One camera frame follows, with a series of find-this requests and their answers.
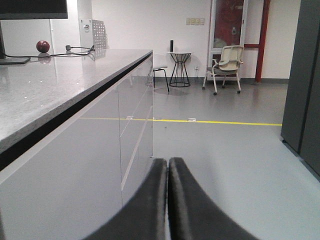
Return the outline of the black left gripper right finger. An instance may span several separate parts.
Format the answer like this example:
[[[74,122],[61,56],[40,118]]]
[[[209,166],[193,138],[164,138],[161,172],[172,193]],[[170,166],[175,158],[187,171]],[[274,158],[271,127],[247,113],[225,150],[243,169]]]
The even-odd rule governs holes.
[[[172,240],[257,239],[213,202],[180,157],[169,160],[168,220]]]

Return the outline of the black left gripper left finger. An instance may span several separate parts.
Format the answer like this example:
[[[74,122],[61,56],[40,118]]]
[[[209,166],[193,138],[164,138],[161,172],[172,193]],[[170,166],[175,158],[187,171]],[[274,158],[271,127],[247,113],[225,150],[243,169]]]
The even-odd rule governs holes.
[[[151,168],[126,205],[86,240],[164,240],[167,199],[167,161],[154,159]]]

